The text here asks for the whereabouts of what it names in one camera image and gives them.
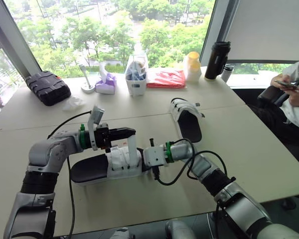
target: red plastic bag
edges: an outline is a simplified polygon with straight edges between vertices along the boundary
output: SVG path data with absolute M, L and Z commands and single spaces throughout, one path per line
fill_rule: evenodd
M 176 70 L 174 68 L 149 68 L 147 87 L 184 88 L 184 71 Z

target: smartphone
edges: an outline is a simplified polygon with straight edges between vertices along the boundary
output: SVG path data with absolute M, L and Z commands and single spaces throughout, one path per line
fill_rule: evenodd
M 278 80 L 275 80 L 275 82 L 277 82 L 278 84 L 282 85 L 282 86 L 285 86 L 285 87 L 288 87 L 288 88 L 297 88 L 298 86 L 294 85 L 294 84 L 291 84 L 291 83 L 287 83 L 287 82 L 283 82 L 283 81 L 278 81 Z

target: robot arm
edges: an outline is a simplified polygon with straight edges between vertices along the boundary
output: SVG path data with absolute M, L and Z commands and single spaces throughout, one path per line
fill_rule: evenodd
M 103 112 L 94 108 L 91 113 L 94 123 L 99 124 Z M 21 191 L 16 195 L 3 238 L 52 239 L 55 226 L 55 211 L 52 209 L 54 188 L 66 158 L 87 148 L 109 149 L 112 147 L 111 141 L 123 138 L 128 139 L 130 151 L 134 148 L 136 150 L 135 130 L 109 130 L 106 124 L 99 125 L 95 130 L 89 120 L 88 131 L 85 131 L 84 127 L 75 132 L 62 131 L 50 139 L 36 143 L 30 150 L 29 165 Z M 187 161 L 193 153 L 187 143 L 151 145 L 152 147 L 143 152 L 144 163 L 154 168 L 180 160 Z M 234 182 L 234 178 L 229 179 L 203 154 L 195 158 L 192 172 L 214 197 L 238 238 L 299 238 L 299 234 L 291 229 L 272 224 L 265 209 Z
M 154 146 L 144 150 L 145 164 L 161 166 L 192 156 L 187 143 Z M 203 154 L 196 156 L 192 170 L 223 210 L 229 227 L 240 239 L 299 239 L 299 234 L 278 224 L 273 224 L 266 210 L 248 195 L 235 181 L 229 179 Z
M 105 123 L 98 125 L 103 112 L 94 107 L 88 122 L 89 130 L 81 126 L 79 131 L 61 131 L 32 146 L 21 190 L 15 197 L 5 227 L 4 239 L 52 239 L 55 226 L 55 211 L 52 209 L 54 188 L 67 157 L 87 148 L 110 148 L 114 140 L 135 140 L 134 129 L 108 129 Z

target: green ring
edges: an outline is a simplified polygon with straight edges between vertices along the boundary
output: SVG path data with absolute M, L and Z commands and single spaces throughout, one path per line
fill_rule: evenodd
M 81 128 L 80 128 L 79 132 L 80 132 L 80 143 L 81 143 L 81 146 L 82 146 L 83 149 L 86 149 L 87 147 L 86 147 L 86 144 L 85 144 L 85 135 L 84 135 L 84 133 L 85 133 L 85 127 L 84 127 L 84 124 L 81 124 Z
M 167 163 L 173 163 L 174 160 L 171 156 L 171 151 L 170 151 L 170 142 L 166 142 L 166 155 L 167 155 Z

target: glass window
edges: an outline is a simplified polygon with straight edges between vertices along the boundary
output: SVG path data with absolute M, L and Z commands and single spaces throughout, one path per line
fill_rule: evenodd
M 23 82 L 21 75 L 0 49 L 0 111 Z
M 267 88 L 271 79 L 291 64 L 229 63 L 234 71 L 227 81 L 232 88 Z
M 201 52 L 214 0 L 4 0 L 43 70 L 82 77 L 106 62 L 122 73 L 134 50 L 150 67 Z

